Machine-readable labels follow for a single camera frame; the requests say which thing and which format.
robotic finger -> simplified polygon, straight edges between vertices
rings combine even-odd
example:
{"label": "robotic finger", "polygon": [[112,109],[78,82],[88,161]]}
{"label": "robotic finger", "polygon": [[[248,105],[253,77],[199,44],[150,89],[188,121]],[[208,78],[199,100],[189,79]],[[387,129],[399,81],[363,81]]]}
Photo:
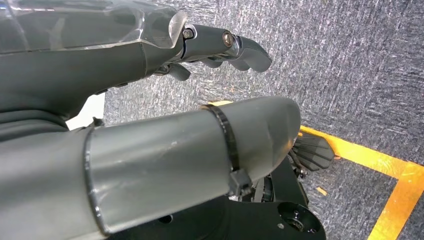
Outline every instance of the robotic finger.
{"label": "robotic finger", "polygon": [[253,69],[257,72],[264,72],[271,66],[271,58],[257,42],[226,29],[188,24],[181,34],[184,45],[180,59],[161,66],[155,75],[171,74],[185,81],[190,76],[188,70],[175,65],[183,62],[202,62],[210,68],[218,68],[228,61],[240,71]]}

black cable tie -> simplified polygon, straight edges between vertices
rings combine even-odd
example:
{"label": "black cable tie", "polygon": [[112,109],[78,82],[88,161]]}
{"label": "black cable tie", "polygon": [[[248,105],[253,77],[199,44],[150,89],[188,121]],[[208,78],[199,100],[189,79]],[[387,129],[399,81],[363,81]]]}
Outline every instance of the black cable tie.
{"label": "black cable tie", "polygon": [[231,171],[235,172],[240,169],[239,163],[239,151],[237,150],[236,136],[234,135],[233,128],[228,121],[227,116],[223,113],[223,111],[212,104],[205,104],[200,106],[200,109],[208,110],[213,113],[216,119],[219,122],[219,126],[224,133],[225,144],[228,151],[228,157],[231,161]]}

gray robotic arm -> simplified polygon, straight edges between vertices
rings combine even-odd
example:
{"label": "gray robotic arm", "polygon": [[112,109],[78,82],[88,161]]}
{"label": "gray robotic arm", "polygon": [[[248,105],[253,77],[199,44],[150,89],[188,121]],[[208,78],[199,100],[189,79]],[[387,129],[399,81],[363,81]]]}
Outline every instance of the gray robotic arm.
{"label": "gray robotic arm", "polygon": [[[49,2],[46,13],[60,12],[58,2]],[[29,14],[40,12],[4,3],[15,13],[27,9],[7,18],[22,29]],[[68,131],[65,120],[90,95],[152,74],[186,80],[182,62],[215,68],[228,61],[259,72],[271,65],[256,42],[225,29],[187,25],[169,37],[170,43],[140,38],[56,50],[28,49],[37,41],[24,37],[25,50],[0,54],[2,239],[103,239],[225,194],[242,195],[282,162],[300,128],[298,106],[282,97]]]}

gray carpet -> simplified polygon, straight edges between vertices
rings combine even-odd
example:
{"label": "gray carpet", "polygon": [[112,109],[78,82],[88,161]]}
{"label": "gray carpet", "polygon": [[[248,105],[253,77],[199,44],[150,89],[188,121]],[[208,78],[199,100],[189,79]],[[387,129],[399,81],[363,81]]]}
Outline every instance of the gray carpet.
{"label": "gray carpet", "polygon": [[[160,2],[186,11],[191,23],[258,41],[273,64],[256,73],[195,63],[188,66],[192,76],[186,82],[153,76],[111,89],[105,104],[108,124],[188,111],[207,101],[286,96],[298,102],[306,126],[424,164],[421,1]],[[353,163],[337,164],[333,171],[343,174],[335,179],[331,171],[310,176],[311,208],[323,220],[328,239],[366,239],[396,181]],[[353,185],[352,179],[366,180]],[[315,185],[328,185],[327,200]],[[327,207],[334,207],[333,215]],[[423,212],[421,198],[399,239],[424,239]],[[360,238],[354,237],[358,231]]]}

robotic hand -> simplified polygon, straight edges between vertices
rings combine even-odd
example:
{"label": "robotic hand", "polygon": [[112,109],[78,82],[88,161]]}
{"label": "robotic hand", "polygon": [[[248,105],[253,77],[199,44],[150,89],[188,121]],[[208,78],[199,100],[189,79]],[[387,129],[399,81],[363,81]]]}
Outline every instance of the robotic hand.
{"label": "robotic hand", "polygon": [[[144,0],[0,0],[0,31],[2,239],[104,239],[140,226],[137,236],[158,240],[325,239],[290,166],[275,178],[296,194],[275,192],[279,202],[225,196],[246,196],[288,163],[300,129],[290,99],[65,124],[108,88],[153,74],[188,79],[183,62],[266,71],[271,59],[255,41],[186,25],[183,13]],[[282,218],[296,227],[282,231]],[[171,221],[173,230],[160,225]]]}
{"label": "robotic hand", "polygon": [[255,41],[232,34],[226,29],[189,24],[182,31],[184,47],[175,61],[162,65],[154,74],[171,74],[180,81],[190,77],[181,62],[202,62],[218,68],[228,61],[236,69],[264,72],[271,66],[268,53]]}

